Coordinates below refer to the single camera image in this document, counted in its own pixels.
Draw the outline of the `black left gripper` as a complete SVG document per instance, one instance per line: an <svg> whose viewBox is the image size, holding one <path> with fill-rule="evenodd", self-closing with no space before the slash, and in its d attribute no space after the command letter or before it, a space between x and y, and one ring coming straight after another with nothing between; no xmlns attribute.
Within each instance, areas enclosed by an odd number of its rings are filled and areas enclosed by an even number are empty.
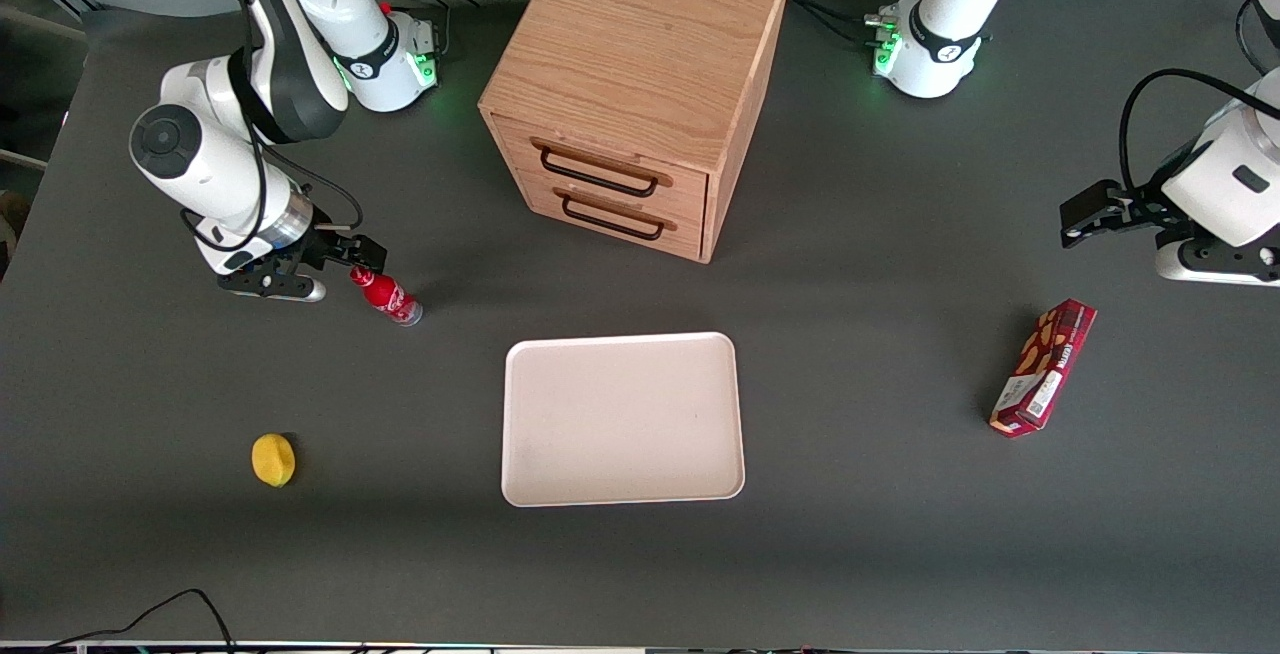
<svg viewBox="0 0 1280 654"><path fill-rule="evenodd" d="M1060 206L1061 248L1071 250L1092 235L1128 233L1155 227L1166 238L1192 238L1193 221L1171 202L1160 186L1125 188L1103 179L1065 200Z"/></svg>

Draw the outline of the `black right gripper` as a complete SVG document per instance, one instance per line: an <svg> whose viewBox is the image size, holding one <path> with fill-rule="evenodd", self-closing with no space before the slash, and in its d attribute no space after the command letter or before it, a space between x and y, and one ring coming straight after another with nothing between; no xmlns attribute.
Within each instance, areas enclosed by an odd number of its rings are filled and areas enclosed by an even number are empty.
<svg viewBox="0 0 1280 654"><path fill-rule="evenodd" d="M349 267L383 274L387 248L370 235L351 235L347 227L339 227L328 218L319 218L311 221L301 239L266 253L262 267L269 274L303 276L305 270L323 270L330 259L346 262Z"/></svg>

